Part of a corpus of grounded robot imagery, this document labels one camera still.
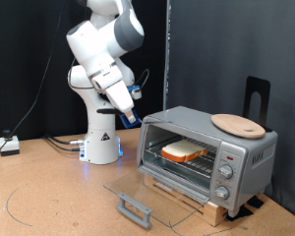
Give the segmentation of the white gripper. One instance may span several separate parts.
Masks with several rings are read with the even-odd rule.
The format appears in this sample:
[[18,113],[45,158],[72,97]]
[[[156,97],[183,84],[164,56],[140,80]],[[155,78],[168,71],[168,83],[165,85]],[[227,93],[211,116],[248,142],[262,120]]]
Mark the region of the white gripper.
[[126,117],[131,124],[136,122],[137,118],[131,110],[134,107],[134,102],[123,81],[119,81],[109,87],[106,90],[106,95],[115,108],[122,113],[126,113]]

